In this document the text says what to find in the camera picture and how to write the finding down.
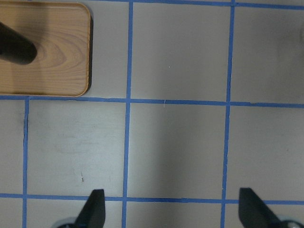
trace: black cylinder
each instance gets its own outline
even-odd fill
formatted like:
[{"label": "black cylinder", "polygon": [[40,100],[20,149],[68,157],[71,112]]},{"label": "black cylinder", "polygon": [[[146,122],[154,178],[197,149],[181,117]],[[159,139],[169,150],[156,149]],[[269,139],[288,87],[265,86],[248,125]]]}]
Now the black cylinder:
[{"label": "black cylinder", "polygon": [[36,55],[37,50],[31,41],[0,22],[0,59],[25,65]]}]

